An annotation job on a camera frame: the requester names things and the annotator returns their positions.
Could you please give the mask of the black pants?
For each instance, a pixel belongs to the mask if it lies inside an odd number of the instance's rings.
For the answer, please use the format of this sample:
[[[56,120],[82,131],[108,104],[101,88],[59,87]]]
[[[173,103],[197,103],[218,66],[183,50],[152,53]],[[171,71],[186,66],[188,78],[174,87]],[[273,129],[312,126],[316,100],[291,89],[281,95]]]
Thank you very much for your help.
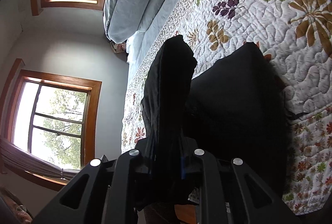
[[[241,158],[280,198],[289,189],[289,119],[281,80],[252,42],[194,76],[192,49],[182,36],[169,38],[148,72],[142,99],[146,135],[161,151],[179,150],[192,138],[223,168]]]

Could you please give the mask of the crumpled clothes beside bed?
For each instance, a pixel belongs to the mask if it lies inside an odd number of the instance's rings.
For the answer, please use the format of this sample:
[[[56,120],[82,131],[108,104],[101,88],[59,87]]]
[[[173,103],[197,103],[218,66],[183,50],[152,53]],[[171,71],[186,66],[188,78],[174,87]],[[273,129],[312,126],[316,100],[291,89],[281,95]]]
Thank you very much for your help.
[[[126,42],[115,43],[114,41],[110,41],[111,49],[114,53],[123,53],[126,52]]]

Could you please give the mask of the light blue bed sheet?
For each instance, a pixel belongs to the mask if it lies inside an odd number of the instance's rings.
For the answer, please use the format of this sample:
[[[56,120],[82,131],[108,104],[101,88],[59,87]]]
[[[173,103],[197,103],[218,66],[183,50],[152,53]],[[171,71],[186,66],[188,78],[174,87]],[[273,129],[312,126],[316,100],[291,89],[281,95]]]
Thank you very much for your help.
[[[179,0],[164,0],[160,10],[152,20],[152,23],[147,31],[135,33],[128,39],[126,47],[126,52],[128,53],[127,63],[129,64],[127,84],[132,82],[132,79],[134,78],[143,59],[159,35],[162,27],[165,25],[165,22],[169,18],[169,15],[175,8],[178,1]]]

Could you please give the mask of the floral quilted bedspread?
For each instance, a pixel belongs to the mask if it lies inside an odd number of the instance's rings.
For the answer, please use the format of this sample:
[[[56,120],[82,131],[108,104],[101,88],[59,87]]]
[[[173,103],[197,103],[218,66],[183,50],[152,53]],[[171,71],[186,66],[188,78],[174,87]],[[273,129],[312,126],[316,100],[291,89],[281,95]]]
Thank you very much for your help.
[[[179,0],[127,86],[122,151],[146,136],[141,100],[150,65],[167,38],[181,34],[200,75],[217,60],[257,44],[278,73],[292,128],[290,188],[297,215],[323,208],[331,194],[331,0]]]

